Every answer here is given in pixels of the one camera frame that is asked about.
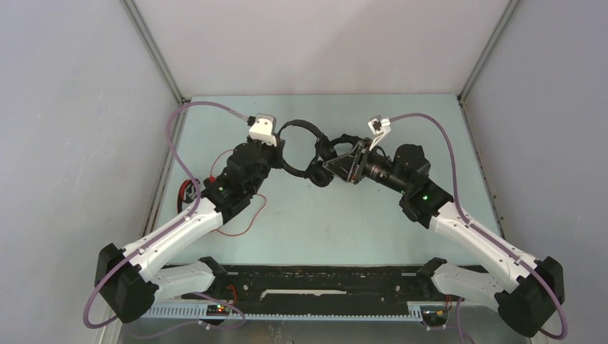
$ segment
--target white wall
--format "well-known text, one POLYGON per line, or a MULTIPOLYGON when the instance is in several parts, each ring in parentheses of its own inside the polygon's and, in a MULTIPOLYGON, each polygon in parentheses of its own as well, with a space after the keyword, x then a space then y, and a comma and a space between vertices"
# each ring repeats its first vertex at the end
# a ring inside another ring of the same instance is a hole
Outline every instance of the white wall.
POLYGON ((458 93, 507 3, 137 1, 185 96, 458 93))
POLYGON ((524 1, 466 102, 507 238, 564 266, 566 343, 606 338, 606 18, 606 1, 524 1))
POLYGON ((97 253, 142 229, 176 104, 118 0, 2 1, 0 57, 0 343, 91 343, 97 253))

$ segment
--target light blue floor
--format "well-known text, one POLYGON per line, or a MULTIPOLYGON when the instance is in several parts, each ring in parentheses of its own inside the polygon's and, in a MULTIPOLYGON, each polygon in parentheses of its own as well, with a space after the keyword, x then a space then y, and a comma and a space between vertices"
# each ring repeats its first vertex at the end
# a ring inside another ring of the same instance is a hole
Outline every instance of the light blue floor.
MULTIPOLYGON (((369 118, 421 112, 445 126, 454 145, 463 206, 498 233, 458 102, 454 95, 289 95, 195 97, 230 106, 245 115, 266 113, 278 128, 300 118, 316 124, 330 139, 342 133, 370 136, 369 118)), ((450 158, 441 133, 426 120, 394 123, 381 146, 390 156, 403 143, 422 145, 431 162, 431 178, 452 192, 450 158)), ((214 107, 190 109, 179 154, 194 175, 209 175, 213 160, 245 141, 244 122, 214 107)), ((300 128, 283 131, 285 159, 304 169, 314 155, 315 138, 300 128)), ((223 157, 215 173, 225 164, 223 157)), ((157 226, 176 215, 176 193, 186 174, 176 165, 168 182, 157 226)), ((222 264, 424 264, 442 257, 456 264, 477 264, 442 237, 411 223, 399 207, 400 195, 370 180, 354 186, 334 180, 327 188, 273 170, 260 193, 268 204, 249 233, 226 237, 216 232, 193 242, 173 262, 190 263, 212 256, 222 264)), ((223 230, 238 233, 249 224, 262 200, 233 219, 223 230)))

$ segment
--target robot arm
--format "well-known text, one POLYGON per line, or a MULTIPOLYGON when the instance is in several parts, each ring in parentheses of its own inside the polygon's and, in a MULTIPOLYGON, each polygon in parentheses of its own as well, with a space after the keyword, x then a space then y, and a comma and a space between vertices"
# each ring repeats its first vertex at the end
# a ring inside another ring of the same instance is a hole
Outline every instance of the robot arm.
POLYGON ((123 323, 138 319, 153 303, 170 297, 205 291, 213 296, 223 291, 220 281, 226 271, 211 257, 185 266, 163 267, 184 247, 226 224, 249 206, 270 169, 280 166, 275 119, 258 115, 251 124, 247 142, 234 148, 222 174, 213 182, 204 181, 205 189, 198 203, 122 249, 109 244, 100 251, 95 285, 119 262, 130 257, 100 289, 123 323))
POLYGON ((368 125, 374 139, 360 139, 350 153, 324 161, 323 167, 347 183, 357 184, 367 177, 399 192, 399 205, 410 221, 446 237, 487 271, 473 272, 435 258, 418 272, 423 283, 443 294, 489 307, 521 335, 534 336, 556 308, 527 267, 540 275, 563 303, 561 265, 551 257, 536 259, 459 209, 454 197, 429 178, 431 165, 422 147, 401 145, 393 160, 378 154, 375 148, 390 132, 390 121, 373 118, 368 125))

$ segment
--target black strap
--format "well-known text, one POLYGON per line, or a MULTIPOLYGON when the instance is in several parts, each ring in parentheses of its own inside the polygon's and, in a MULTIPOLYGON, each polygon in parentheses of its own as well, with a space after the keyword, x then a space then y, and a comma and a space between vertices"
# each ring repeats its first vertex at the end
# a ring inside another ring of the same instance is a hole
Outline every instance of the black strap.
POLYGON ((283 167, 283 169, 285 169, 285 171, 287 171, 287 173, 289 173, 292 176, 296 176, 296 177, 300 177, 300 178, 308 178, 308 177, 310 177, 311 166, 319 158, 322 158, 323 160, 329 160, 331 158, 335 158, 337 156, 337 154, 336 154, 336 151, 333 149, 333 146, 331 145, 331 142, 329 141, 327 136, 325 134, 323 134, 323 132, 321 130, 319 130, 319 128, 317 128, 316 125, 314 125, 306 120, 290 120, 290 121, 286 122, 281 127, 281 129, 279 129, 279 131, 277 133, 277 138, 279 138, 279 139, 281 138, 281 132, 283 131, 283 129, 285 129, 286 127, 292 127, 292 126, 306 129, 317 138, 317 142, 315 142, 315 156, 308 164, 306 171, 298 170, 297 168, 294 168, 293 166, 288 164, 287 161, 285 161, 285 159, 283 158, 282 150, 285 147, 285 145, 283 144, 281 147, 282 167, 283 167))

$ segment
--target gray wall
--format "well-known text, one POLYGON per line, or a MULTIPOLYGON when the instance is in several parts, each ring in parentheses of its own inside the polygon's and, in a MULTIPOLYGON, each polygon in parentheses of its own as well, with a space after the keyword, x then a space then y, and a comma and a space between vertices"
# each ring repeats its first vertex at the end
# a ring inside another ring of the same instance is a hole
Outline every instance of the gray wall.
POLYGON ((567 343, 606 337, 607 18, 524 1, 465 104, 507 238, 564 266, 567 343))
POLYGON ((0 61, 0 343, 92 343, 97 253, 142 229, 176 104, 118 0, 2 1, 0 61))

